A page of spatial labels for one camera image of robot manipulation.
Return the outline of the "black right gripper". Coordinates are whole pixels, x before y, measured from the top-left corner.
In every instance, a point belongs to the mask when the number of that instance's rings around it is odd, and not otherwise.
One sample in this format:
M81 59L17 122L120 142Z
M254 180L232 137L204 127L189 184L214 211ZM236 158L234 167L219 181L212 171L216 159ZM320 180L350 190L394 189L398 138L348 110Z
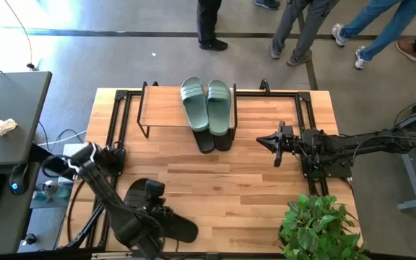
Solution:
M304 156L304 149L298 140L298 136L295 136L295 139L286 138L284 132L285 127L285 122L280 121L278 130L273 134L256 138L256 141L266 147L270 152L275 152L274 167L281 165L282 154L284 152L289 152L294 156Z

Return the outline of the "green leafy potted plant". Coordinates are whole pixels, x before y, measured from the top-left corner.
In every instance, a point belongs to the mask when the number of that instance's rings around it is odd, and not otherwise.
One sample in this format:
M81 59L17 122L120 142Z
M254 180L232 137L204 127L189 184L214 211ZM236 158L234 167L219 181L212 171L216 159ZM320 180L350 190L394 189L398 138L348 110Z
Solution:
M358 219L335 196L301 194L287 205L278 232L287 260L371 260L352 230Z

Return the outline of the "teal bottle with metal cap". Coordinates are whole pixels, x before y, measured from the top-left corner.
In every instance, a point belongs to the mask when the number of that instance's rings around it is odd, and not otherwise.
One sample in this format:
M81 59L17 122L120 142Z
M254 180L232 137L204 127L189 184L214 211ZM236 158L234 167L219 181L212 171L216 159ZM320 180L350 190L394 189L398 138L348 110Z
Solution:
M51 199L68 199L71 189L56 181L39 183L32 195L32 200L38 202L49 202Z

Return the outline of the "black computer mouse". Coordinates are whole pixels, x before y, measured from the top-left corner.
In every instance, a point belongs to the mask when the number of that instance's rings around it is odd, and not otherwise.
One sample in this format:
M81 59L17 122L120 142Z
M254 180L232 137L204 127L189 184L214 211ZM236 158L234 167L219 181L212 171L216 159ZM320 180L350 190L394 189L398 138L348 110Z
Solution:
M9 176L9 190L13 195L24 194L29 186L29 165L27 163L15 165Z

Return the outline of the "crumpled white tissue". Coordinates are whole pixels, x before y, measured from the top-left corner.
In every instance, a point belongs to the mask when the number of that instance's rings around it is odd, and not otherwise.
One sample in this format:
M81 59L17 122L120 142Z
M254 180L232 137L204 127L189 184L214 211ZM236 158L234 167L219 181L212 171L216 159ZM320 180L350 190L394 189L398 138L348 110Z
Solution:
M0 137L17 128L18 124L12 118L0 120Z

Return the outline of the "black aluminium table frame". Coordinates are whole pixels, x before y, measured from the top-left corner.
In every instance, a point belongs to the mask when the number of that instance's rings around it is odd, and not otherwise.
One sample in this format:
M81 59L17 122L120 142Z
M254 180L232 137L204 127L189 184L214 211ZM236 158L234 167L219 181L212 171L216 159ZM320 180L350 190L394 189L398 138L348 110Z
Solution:
M336 134L329 93L239 90L233 145L226 152L208 154L199 151L189 128L151 127L146 139L137 125L140 98L131 99L126 156L116 189L124 195L139 178L163 182L167 205L197 224L193 243L170 239L165 251L278 252L278 229L287 203L308 193L308 182L298 158L284 154L276 168L273 154L256 138L272 134L280 121L295 134L312 127Z

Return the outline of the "wooden shelf with black frame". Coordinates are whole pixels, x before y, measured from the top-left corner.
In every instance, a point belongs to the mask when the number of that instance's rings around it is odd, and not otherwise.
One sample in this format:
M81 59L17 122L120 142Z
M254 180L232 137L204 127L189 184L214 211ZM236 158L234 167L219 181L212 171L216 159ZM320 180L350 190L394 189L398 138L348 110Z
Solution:
M212 127L210 123L202 131L207 131L213 136L226 136L230 132L234 132L231 136L235 136L237 128L237 92L236 84L229 88L230 105L227 131L222 134L215 134L210 131ZM182 127L191 128L189 123L183 98L181 97L181 86L159 86L159 85L144 85L141 89L141 98L139 101L139 110L136 116L136 123L146 139L150 136L151 127Z

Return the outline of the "grey metal frame table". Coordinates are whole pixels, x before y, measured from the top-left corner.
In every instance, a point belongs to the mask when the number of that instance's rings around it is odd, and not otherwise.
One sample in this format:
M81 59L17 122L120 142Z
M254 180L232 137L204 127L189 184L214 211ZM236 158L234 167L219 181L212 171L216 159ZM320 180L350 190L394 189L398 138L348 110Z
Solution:
M396 126L416 137L416 93L389 101L380 107L378 125ZM416 141L405 155L379 152L372 156L377 195L386 195L400 212L416 212Z

